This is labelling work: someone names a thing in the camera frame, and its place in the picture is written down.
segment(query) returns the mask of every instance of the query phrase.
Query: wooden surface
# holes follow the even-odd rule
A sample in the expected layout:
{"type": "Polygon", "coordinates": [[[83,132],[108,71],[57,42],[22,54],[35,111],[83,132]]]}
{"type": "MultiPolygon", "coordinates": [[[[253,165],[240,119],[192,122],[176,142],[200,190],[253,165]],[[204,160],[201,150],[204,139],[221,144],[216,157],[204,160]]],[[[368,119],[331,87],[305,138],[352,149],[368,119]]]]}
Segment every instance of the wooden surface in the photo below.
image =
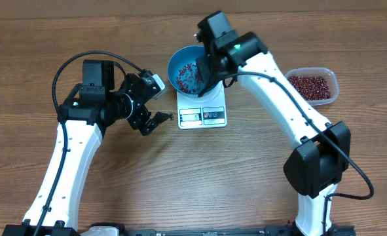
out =
{"type": "Polygon", "coordinates": [[[0,0],[0,19],[387,10],[387,0],[0,0]]]}
{"type": "MultiPolygon", "coordinates": [[[[0,20],[0,234],[5,224],[21,222],[45,175],[57,126],[51,83],[62,63],[79,52],[108,50],[166,78],[168,60],[194,44],[202,17],[0,20]]],[[[358,235],[387,235],[387,11],[230,14],[229,19],[239,33],[256,32],[284,73],[311,66],[336,73],[339,98],[318,110],[350,127],[351,158],[376,192],[369,201],[334,199],[332,220],[355,225],[358,235]]],[[[81,82],[82,61],[62,73],[60,101],[81,82]]],[[[182,131],[168,121],[142,137],[126,121],[109,127],[88,172],[80,229],[93,222],[200,229],[293,220],[297,194],[282,170],[291,153],[286,139],[239,85],[226,90],[226,99],[226,128],[182,131]]],[[[147,107],[176,113],[175,90],[147,107]]],[[[349,168],[338,191],[365,194],[367,186],[349,168]]]]}

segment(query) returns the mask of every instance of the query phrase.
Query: cable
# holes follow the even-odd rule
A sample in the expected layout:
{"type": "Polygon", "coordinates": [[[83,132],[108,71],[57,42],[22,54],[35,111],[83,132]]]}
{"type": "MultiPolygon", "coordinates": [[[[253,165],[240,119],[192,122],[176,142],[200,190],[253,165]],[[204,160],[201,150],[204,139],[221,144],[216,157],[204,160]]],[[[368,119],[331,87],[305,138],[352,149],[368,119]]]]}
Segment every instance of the cable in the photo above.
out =
{"type": "Polygon", "coordinates": [[[90,55],[90,54],[104,54],[104,55],[112,56],[114,58],[122,60],[123,62],[126,62],[128,65],[130,65],[133,68],[137,69],[139,72],[142,71],[141,68],[137,67],[135,64],[133,64],[129,60],[127,60],[127,59],[125,59],[125,58],[123,58],[123,57],[121,57],[119,55],[113,54],[111,52],[105,52],[105,51],[102,51],[102,50],[92,50],[92,51],[83,52],[83,53],[80,53],[80,54],[77,54],[77,55],[71,57],[68,61],[66,61],[59,68],[58,72],[56,72],[54,81],[52,83],[52,100],[54,101],[55,110],[56,110],[56,113],[58,114],[58,119],[60,120],[60,124],[61,124],[61,127],[62,127],[62,132],[64,133],[64,148],[62,149],[62,157],[61,157],[60,165],[58,167],[58,171],[57,171],[57,173],[55,175],[54,183],[52,184],[52,187],[51,187],[51,189],[49,191],[49,195],[48,195],[48,198],[46,199],[46,203],[43,206],[42,214],[41,214],[41,217],[39,218],[39,221],[37,222],[37,225],[36,225],[36,228],[35,228],[35,232],[33,233],[33,236],[37,236],[37,234],[39,233],[39,231],[41,229],[41,226],[42,226],[42,223],[43,223],[43,220],[45,220],[46,214],[48,213],[49,205],[50,205],[50,202],[52,201],[52,198],[54,196],[54,192],[55,192],[56,186],[58,185],[58,182],[59,182],[59,179],[60,179],[60,176],[61,176],[61,172],[62,172],[62,169],[64,167],[65,157],[66,157],[67,152],[68,152],[68,133],[67,133],[67,127],[65,126],[64,118],[61,116],[60,108],[58,106],[58,101],[56,100],[56,82],[58,81],[58,78],[59,78],[61,72],[65,69],[66,66],[68,66],[68,64],[70,64],[72,61],[74,61],[77,58],[80,58],[80,57],[86,56],[86,55],[90,55]]]}
{"type": "Polygon", "coordinates": [[[271,77],[269,75],[263,74],[263,73],[257,73],[257,72],[248,72],[248,71],[243,71],[243,72],[238,72],[238,73],[233,73],[231,75],[225,75],[221,78],[221,80],[225,80],[231,77],[236,77],[239,75],[255,75],[259,77],[264,77],[268,79],[270,82],[276,83],[291,99],[295,107],[298,109],[298,111],[301,113],[301,115],[304,117],[305,121],[334,149],[336,150],[340,155],[342,155],[349,163],[350,165],[356,170],[356,172],[359,173],[359,175],[365,180],[366,184],[368,185],[369,188],[369,194],[365,196],[357,196],[357,195],[351,195],[351,194],[345,194],[345,193],[330,193],[325,196],[325,201],[324,201],[324,210],[323,210],[323,235],[325,235],[325,221],[327,219],[327,206],[328,202],[331,201],[332,197],[344,197],[344,198],[349,198],[349,199],[355,199],[355,200],[368,200],[374,195],[374,187],[369,180],[368,176],[360,169],[353,160],[349,156],[347,156],[329,137],[327,137],[313,122],[312,119],[310,119],[304,110],[301,108],[301,106],[298,104],[296,99],[292,96],[292,94],[285,88],[281,82],[277,81],[275,77],[271,77]]]}

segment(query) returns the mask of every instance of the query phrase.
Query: container of red beans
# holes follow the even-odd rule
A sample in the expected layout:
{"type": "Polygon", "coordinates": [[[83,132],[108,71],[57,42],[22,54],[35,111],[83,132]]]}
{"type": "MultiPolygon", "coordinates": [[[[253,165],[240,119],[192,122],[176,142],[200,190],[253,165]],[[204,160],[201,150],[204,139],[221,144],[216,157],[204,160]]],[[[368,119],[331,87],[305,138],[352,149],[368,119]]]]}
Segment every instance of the container of red beans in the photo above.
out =
{"type": "Polygon", "coordinates": [[[311,106],[329,104],[339,96],[339,84],[330,69],[292,69],[285,77],[311,106]]]}

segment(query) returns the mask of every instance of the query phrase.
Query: wooden table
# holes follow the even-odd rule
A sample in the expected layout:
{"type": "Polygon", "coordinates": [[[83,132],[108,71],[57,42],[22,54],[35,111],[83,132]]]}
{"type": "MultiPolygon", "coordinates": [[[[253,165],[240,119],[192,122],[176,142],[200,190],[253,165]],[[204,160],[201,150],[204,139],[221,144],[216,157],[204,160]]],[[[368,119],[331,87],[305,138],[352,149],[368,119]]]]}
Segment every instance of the wooden table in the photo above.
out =
{"type": "MultiPolygon", "coordinates": [[[[166,78],[171,55],[195,44],[192,35],[203,17],[0,20],[0,234],[6,224],[21,222],[50,161],[57,126],[50,90],[60,65],[79,52],[100,49],[166,78]]],[[[350,127],[351,158],[376,192],[369,201],[334,199],[332,220],[355,225],[358,235],[387,235],[387,11],[231,14],[229,19],[241,34],[256,32],[284,73],[312,66],[336,73],[339,99],[317,109],[350,127]]],[[[82,61],[62,73],[60,101],[81,82],[82,61]]],[[[116,80],[119,84],[122,77],[116,80]]],[[[293,220],[297,194],[282,170],[291,153],[286,139],[239,85],[226,90],[226,99],[226,128],[182,131],[168,121],[142,137],[126,121],[109,127],[88,172],[80,229],[93,222],[200,229],[293,220]]],[[[147,107],[177,113],[175,90],[147,107]]],[[[365,194],[367,186],[349,168],[338,191],[365,194]]]]}

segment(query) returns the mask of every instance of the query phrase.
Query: kitchen scale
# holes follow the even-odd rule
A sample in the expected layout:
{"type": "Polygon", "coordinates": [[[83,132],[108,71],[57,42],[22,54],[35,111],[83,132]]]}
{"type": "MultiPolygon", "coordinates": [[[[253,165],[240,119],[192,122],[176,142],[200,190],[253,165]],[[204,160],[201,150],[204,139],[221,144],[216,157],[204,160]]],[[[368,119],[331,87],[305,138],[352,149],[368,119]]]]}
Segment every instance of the kitchen scale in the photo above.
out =
{"type": "Polygon", "coordinates": [[[201,98],[197,94],[183,92],[177,82],[180,70],[188,64],[195,65],[196,59],[204,54],[204,47],[189,46],[177,51],[168,63],[168,78],[177,90],[177,123],[180,129],[217,128],[227,125],[227,107],[222,81],[208,89],[201,98]]]}

